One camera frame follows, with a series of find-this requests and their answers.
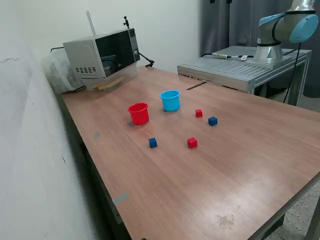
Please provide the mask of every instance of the blue cube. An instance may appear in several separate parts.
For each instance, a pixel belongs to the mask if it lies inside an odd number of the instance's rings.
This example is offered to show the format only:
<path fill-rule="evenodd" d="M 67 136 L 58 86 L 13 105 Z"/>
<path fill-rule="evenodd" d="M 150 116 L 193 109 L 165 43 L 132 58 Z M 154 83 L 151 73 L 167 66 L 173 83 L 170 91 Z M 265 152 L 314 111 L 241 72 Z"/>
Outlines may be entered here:
<path fill-rule="evenodd" d="M 155 139 L 155 138 L 150 138 L 149 139 L 149 145 L 150 145 L 150 148 L 155 148 L 155 147 L 157 147 L 158 145 L 157 145 L 157 140 Z"/>
<path fill-rule="evenodd" d="M 215 126 L 215 125 L 217 125 L 217 124 L 218 124 L 218 118 L 216 118 L 216 117 L 214 117 L 214 116 L 212 116 L 212 117 L 209 118 L 209 125 L 210 125 L 210 126 Z"/>

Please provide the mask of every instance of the white wall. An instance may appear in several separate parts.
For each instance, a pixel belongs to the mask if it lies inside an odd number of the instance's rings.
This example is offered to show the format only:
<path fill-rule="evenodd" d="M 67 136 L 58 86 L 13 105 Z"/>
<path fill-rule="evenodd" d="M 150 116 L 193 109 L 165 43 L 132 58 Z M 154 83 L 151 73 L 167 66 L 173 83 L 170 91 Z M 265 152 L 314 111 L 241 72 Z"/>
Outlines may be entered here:
<path fill-rule="evenodd" d="M 97 34 L 123 29 L 126 15 L 136 29 L 140 51 L 156 68 L 171 72 L 199 56 L 200 1 L 13 0 L 40 62 L 51 48 L 91 34 L 86 15 L 90 10 Z"/>
<path fill-rule="evenodd" d="M 83 156 L 10 4 L 0 2 L 0 239 L 97 240 Z"/>

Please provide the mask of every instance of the gray curtain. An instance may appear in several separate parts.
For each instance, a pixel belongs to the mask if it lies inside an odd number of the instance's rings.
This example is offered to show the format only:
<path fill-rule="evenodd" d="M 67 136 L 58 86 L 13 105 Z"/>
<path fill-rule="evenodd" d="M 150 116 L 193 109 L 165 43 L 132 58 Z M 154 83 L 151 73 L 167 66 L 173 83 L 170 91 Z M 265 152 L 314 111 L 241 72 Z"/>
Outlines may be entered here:
<path fill-rule="evenodd" d="M 212 53 L 228 46 L 257 46 L 258 24 L 263 17 L 286 12 L 293 0 L 210 0 L 201 2 L 201 52 Z M 320 0 L 316 0 L 315 8 L 320 17 Z M 317 78 L 320 62 L 320 30 L 307 42 L 302 49 L 312 50 L 304 95 L 320 98 L 320 80 Z M 283 48 L 296 49 L 297 44 L 282 43 Z M 274 88 L 287 88 L 290 73 L 275 79 L 270 84 Z"/>

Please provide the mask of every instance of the wooden table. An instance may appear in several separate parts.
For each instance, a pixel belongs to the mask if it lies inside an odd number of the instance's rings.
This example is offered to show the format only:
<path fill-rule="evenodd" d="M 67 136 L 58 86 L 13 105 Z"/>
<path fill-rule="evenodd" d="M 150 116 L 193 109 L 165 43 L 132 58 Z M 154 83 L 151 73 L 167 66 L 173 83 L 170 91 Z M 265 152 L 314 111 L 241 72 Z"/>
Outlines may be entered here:
<path fill-rule="evenodd" d="M 259 239 L 320 179 L 319 113 L 210 83 L 186 90 L 199 83 L 142 67 L 111 93 L 63 96 L 133 240 Z M 162 108 L 170 89 L 180 91 L 177 112 Z M 143 126 L 127 111 L 137 102 L 149 105 Z"/>

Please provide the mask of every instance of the red cup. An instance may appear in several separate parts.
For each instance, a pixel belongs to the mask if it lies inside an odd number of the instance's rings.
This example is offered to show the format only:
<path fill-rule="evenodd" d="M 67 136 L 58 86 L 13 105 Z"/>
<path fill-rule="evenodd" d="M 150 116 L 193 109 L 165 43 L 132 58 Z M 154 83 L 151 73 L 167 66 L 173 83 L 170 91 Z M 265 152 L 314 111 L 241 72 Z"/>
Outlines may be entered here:
<path fill-rule="evenodd" d="M 143 125 L 149 122 L 148 104 L 138 102 L 128 108 L 134 125 Z"/>

